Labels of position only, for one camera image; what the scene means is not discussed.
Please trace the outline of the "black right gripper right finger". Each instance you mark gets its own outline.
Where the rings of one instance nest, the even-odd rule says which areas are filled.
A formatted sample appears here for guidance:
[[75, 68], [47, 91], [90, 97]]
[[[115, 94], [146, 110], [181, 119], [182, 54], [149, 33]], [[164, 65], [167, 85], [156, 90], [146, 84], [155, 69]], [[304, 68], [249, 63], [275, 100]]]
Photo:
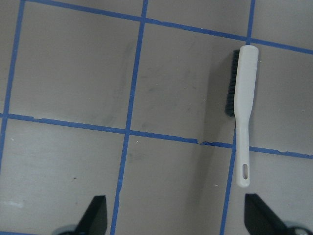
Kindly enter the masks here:
[[250, 235], [309, 235], [301, 226], [287, 226], [256, 193], [245, 195], [244, 225]]

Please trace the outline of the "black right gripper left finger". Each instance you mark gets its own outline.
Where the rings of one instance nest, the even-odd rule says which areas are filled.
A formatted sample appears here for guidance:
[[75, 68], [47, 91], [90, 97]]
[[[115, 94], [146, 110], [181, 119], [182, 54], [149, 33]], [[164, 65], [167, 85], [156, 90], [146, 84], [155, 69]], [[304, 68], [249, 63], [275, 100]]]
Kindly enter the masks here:
[[55, 231], [56, 235], [105, 235], [108, 228], [105, 195], [94, 196], [79, 223]]

